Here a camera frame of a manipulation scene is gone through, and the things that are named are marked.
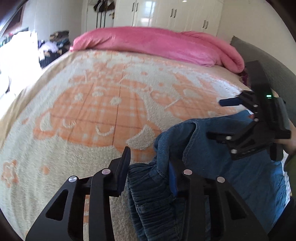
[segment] metal pin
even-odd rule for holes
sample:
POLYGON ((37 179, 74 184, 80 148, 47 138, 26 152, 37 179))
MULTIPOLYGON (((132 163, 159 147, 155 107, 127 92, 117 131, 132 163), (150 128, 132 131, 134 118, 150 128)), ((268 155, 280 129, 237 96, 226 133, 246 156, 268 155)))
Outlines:
POLYGON ((183 173, 187 176, 190 176, 192 174, 192 171, 190 169, 186 169, 183 173))
POLYGON ((68 181, 71 182, 71 183, 74 183, 74 182, 77 181, 77 177, 71 176, 71 177, 69 177, 68 181))
POLYGON ((225 182, 225 178, 223 178, 223 177, 218 177, 218 178, 217 178, 217 181, 218 181, 219 183, 224 183, 224 182, 225 182))
POLYGON ((106 168, 106 169, 104 169, 104 170, 102 171, 102 174, 103 174, 103 175, 108 175, 108 174, 110 174, 110 173, 111 173, 111 170, 108 169, 108 168, 106 168))

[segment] blanket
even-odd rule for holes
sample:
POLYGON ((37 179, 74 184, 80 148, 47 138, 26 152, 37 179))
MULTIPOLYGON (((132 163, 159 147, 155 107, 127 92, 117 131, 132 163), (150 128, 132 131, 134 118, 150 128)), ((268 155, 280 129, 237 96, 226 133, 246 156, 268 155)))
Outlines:
MULTIPOLYGON (((93 176, 121 156, 155 155, 155 138, 191 118, 237 113, 220 99, 248 90, 227 69, 116 51, 66 53, 26 88, 0 121, 0 208, 25 239, 72 175, 93 176)), ((84 228, 87 241, 88 204, 84 228)), ((137 240, 127 192, 110 199, 115 240, 137 240)))
POLYGON ((131 51, 202 66, 220 65, 238 74, 244 60, 236 49, 210 34, 176 33, 161 28, 117 27, 87 32, 74 40, 70 51, 97 49, 131 51))

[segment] pillow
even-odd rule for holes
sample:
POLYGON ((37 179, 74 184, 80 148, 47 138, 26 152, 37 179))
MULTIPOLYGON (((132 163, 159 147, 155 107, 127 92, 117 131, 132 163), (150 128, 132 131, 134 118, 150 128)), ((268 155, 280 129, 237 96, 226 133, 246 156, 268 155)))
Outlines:
POLYGON ((255 60, 261 63, 272 89, 284 99, 289 118, 296 125, 296 75, 276 58, 235 36, 230 44, 237 49, 245 63, 255 60))

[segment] denim fabric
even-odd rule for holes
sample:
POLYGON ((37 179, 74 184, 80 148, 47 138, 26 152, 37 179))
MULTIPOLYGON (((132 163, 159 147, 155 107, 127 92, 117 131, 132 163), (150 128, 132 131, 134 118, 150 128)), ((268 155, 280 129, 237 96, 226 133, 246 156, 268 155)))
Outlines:
MULTIPOLYGON (((169 156, 180 158, 193 172, 210 179, 225 177, 242 196, 268 233, 286 206, 286 184, 281 162, 267 151, 232 161, 226 145, 206 138, 207 131, 237 132, 251 120, 249 113, 192 119, 175 125, 155 141, 156 156, 150 164, 131 165, 128 204, 133 225, 142 240, 179 240, 184 200, 175 198, 168 184, 169 156)), ((206 231, 210 240, 209 205, 206 231)))

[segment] pink blanket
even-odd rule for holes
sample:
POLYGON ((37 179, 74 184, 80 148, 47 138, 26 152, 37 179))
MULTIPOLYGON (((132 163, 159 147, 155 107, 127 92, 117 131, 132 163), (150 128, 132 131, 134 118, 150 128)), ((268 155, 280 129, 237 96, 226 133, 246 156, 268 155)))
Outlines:
POLYGON ((212 35, 193 31, 176 33, 143 27, 96 29, 76 38, 70 51, 85 49, 138 52, 203 66, 220 65, 235 74, 244 70, 244 60, 234 47, 212 35))

